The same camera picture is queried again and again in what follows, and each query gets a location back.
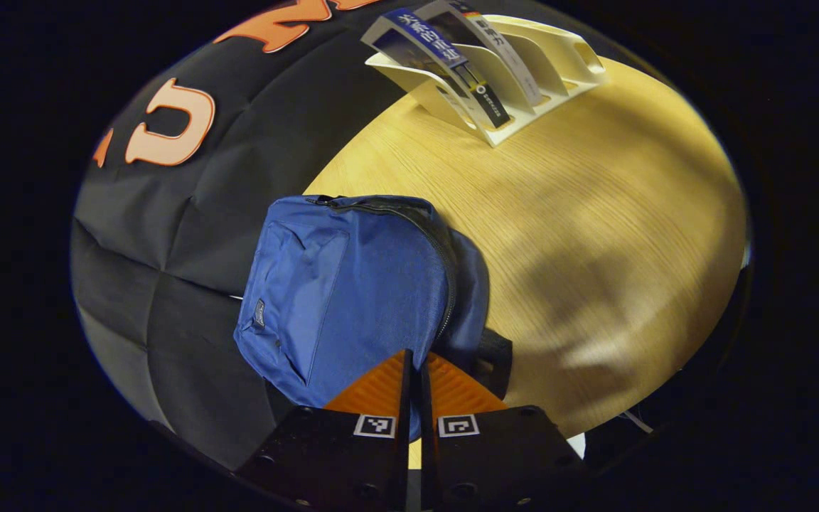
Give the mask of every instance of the screw hole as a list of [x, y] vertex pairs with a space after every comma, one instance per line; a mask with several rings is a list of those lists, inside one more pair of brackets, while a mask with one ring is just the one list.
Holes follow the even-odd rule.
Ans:
[[555, 466], [558, 467], [569, 466], [573, 461], [574, 461], [573, 456], [570, 456], [569, 454], [563, 454], [563, 456], [556, 458]]
[[371, 484], [362, 484], [356, 487], [355, 493], [362, 499], [377, 499], [380, 496], [378, 488]]
[[477, 492], [476, 486], [470, 483], [457, 484], [451, 487], [451, 494], [457, 499], [472, 499]]

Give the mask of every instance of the black fabric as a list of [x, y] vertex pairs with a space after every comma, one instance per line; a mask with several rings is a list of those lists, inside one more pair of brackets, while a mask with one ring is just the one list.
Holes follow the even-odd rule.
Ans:
[[473, 378], [491, 391], [492, 395], [504, 400], [510, 382], [510, 367], [513, 365], [513, 342], [486, 328], [482, 331], [476, 356], [491, 368], [478, 370]]
[[[235, 351], [238, 303], [227, 295], [244, 291], [267, 206], [302, 193], [348, 140], [403, 96], [364, 65], [373, 50], [360, 37], [380, 14], [423, 3], [332, 9], [331, 20], [309, 22], [305, 36], [274, 54], [247, 38], [206, 41], [157, 74], [104, 127], [114, 130], [105, 164], [87, 165], [75, 207], [72, 281], [91, 348], [141, 415], [226, 467], [251, 454], [289, 407], [273, 391], [269, 402], [264, 383]], [[572, 30], [599, 55], [640, 67], [542, 4], [477, 6]], [[169, 78], [214, 98], [207, 137], [178, 166], [125, 163], [138, 123], [168, 136], [185, 129], [188, 116], [179, 111], [145, 114]], [[506, 388], [501, 375], [491, 382]]]

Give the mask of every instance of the white cable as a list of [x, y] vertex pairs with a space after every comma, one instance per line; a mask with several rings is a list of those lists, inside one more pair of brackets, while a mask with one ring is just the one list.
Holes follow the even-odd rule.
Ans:
[[637, 425], [637, 427], [640, 427], [640, 429], [646, 432], [647, 434], [650, 434], [653, 431], [653, 429], [648, 427], [648, 425], [645, 422], [641, 422], [640, 419], [637, 418], [637, 416], [632, 415], [631, 411], [624, 411], [624, 415], [628, 416], [628, 419], [630, 419], [630, 421], [633, 421], [634, 424]]

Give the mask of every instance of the black strap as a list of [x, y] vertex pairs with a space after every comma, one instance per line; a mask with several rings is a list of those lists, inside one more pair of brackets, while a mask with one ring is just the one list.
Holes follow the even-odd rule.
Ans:
[[487, 364], [477, 364], [473, 370], [473, 378], [491, 391], [492, 395], [504, 400], [510, 382], [513, 343], [503, 335], [486, 328], [482, 331], [482, 340], [478, 344], [476, 356]]

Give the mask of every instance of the blue backpack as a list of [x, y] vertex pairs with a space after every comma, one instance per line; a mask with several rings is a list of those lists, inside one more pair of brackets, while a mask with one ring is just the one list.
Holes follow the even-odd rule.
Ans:
[[428, 201], [288, 197], [267, 211], [234, 337], [297, 405], [327, 405], [403, 349], [416, 368], [433, 350], [503, 398], [511, 345], [485, 329], [487, 310], [481, 253]]

